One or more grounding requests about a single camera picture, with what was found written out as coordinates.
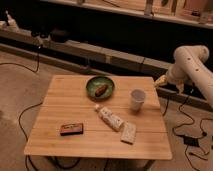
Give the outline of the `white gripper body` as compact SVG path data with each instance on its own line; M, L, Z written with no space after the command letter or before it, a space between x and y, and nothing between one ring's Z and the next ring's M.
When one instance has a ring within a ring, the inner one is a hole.
M180 85L184 81L184 73L179 67L172 65L166 72L166 79L170 84Z

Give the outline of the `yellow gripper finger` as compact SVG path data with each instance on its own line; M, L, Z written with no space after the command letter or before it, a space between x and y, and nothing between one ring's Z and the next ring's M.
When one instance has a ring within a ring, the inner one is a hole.
M165 75L160 76L155 82L154 86L159 87L159 86L165 86L167 84L167 78Z
M183 91L184 91L184 84L177 84L176 88L178 89L179 93L183 93Z

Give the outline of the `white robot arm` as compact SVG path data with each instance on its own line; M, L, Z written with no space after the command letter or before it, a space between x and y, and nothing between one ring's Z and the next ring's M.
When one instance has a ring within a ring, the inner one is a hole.
M182 93L184 84L191 81L213 108L213 72L204 65L209 58L209 49L204 45L180 46L173 56L175 62L154 82L154 86L173 84Z

